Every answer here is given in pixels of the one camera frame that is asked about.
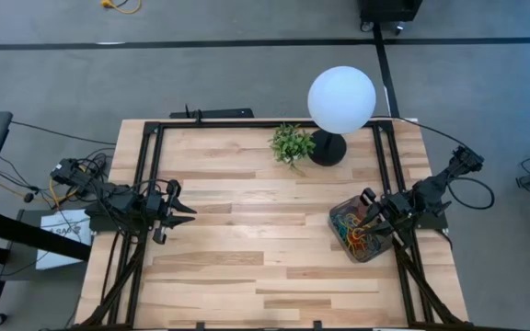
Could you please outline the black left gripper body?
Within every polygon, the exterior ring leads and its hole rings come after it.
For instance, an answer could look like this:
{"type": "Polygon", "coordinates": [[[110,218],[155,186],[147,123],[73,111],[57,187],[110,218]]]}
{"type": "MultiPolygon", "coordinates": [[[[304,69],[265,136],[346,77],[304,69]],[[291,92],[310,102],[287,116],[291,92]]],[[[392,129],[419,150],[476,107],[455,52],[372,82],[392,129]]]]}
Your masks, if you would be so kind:
{"type": "Polygon", "coordinates": [[[158,221],[158,226],[153,234],[153,241],[163,245],[167,240],[167,229],[173,229],[175,219],[172,214],[172,202],[175,196],[167,194],[164,199],[157,190],[150,190],[146,197],[145,213],[148,218],[158,221]]]}

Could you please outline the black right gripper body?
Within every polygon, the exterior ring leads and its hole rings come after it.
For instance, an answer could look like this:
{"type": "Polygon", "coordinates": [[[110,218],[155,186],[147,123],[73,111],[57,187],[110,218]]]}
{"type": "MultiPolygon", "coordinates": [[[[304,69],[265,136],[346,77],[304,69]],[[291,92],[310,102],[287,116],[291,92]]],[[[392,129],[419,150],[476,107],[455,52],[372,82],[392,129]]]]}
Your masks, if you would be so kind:
{"type": "Polygon", "coordinates": [[[379,210],[376,231],[404,231],[416,226],[416,202],[411,190],[383,196],[374,204],[379,210]]]}

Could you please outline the teal rubber band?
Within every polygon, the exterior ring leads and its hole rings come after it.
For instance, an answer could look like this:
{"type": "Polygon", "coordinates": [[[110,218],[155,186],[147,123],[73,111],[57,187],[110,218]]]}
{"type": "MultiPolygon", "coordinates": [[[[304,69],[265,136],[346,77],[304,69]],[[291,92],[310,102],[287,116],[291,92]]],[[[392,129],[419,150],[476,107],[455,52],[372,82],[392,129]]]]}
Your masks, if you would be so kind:
{"type": "Polygon", "coordinates": [[[379,255],[385,251],[385,238],[381,235],[366,234],[362,240],[363,252],[367,256],[379,255]]]}

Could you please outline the clear plastic bin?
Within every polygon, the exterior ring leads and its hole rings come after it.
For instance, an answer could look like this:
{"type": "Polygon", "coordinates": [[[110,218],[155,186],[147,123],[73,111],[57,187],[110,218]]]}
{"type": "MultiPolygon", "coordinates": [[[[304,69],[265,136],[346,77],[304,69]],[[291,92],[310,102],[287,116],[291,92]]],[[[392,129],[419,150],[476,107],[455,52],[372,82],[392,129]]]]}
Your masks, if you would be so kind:
{"type": "Polygon", "coordinates": [[[329,221],[328,224],[333,231],[333,233],[338,238],[338,241],[340,243],[340,246],[344,249],[344,251],[347,253],[348,257],[353,262],[359,262],[359,263],[366,263],[371,261],[372,259],[380,256],[384,252],[386,252],[388,249],[390,249],[392,245],[393,235],[385,237],[385,251],[379,255],[374,256],[367,256],[365,253],[361,255],[355,256],[346,245],[344,235],[355,228],[361,228],[362,227],[349,227],[345,222],[345,214],[348,212],[353,212],[358,215],[359,218],[362,217],[363,214],[363,203],[360,201],[360,196],[352,197],[348,200],[343,201],[339,205],[333,207],[329,212],[329,221]]]}

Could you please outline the white printed cardboard box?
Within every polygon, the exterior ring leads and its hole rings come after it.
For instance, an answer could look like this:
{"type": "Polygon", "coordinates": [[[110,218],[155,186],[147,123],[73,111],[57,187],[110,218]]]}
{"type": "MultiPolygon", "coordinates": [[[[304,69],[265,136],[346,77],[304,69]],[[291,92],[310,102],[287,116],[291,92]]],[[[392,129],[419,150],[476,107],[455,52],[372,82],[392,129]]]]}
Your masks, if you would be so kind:
{"type": "MultiPolygon", "coordinates": [[[[92,234],[90,217],[85,210],[57,211],[53,215],[42,216],[40,228],[81,244],[91,245],[92,234]]],[[[79,263],[80,259],[66,257],[48,251],[38,250],[36,269],[45,270],[79,263]]]]}

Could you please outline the black box with antenna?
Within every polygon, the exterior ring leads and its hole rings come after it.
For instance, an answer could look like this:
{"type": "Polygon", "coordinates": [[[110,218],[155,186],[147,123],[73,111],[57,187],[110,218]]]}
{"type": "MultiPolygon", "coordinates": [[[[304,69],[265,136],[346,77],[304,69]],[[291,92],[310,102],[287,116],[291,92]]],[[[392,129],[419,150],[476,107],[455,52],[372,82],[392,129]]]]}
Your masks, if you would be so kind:
{"type": "Polygon", "coordinates": [[[225,109],[210,109],[190,110],[185,106],[185,110],[181,112],[171,112],[169,117],[173,120],[180,119],[243,119],[254,118],[254,113],[251,108],[225,108],[225,109]]]}

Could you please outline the small potted green plant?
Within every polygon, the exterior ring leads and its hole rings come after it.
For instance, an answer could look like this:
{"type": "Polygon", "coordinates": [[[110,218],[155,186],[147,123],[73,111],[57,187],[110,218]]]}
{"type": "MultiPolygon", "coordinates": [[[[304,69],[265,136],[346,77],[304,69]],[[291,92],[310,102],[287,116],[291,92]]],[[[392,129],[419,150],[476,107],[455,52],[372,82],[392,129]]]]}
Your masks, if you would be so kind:
{"type": "Polygon", "coordinates": [[[316,146],[312,133],[306,132],[298,124],[289,123],[283,123],[274,130],[269,144],[274,160],[292,169],[296,169],[297,161],[313,153],[316,146]]]}

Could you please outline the white globe table lamp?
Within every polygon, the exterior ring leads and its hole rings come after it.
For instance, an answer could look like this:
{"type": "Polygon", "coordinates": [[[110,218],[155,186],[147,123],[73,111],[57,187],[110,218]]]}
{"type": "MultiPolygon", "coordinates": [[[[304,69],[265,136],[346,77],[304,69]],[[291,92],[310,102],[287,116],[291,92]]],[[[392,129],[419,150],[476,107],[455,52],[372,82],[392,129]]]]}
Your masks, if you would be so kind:
{"type": "Polygon", "coordinates": [[[374,114],[376,92],[371,79],[351,66],[320,74],[309,88],[307,108],[317,130],[310,159],[320,166],[338,164],[347,152],[344,136],[361,129],[374,114]]]}

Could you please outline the black wheeled cart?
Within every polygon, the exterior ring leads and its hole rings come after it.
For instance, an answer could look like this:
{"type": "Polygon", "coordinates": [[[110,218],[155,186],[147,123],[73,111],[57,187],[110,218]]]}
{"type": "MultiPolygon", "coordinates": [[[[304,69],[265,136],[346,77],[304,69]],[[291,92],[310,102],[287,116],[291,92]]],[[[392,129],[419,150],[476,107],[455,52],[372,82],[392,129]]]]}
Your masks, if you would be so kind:
{"type": "Polygon", "coordinates": [[[369,32],[382,23],[392,23],[398,36],[406,22],[417,16],[423,0],[357,0],[360,11],[360,31],[369,32]]]}

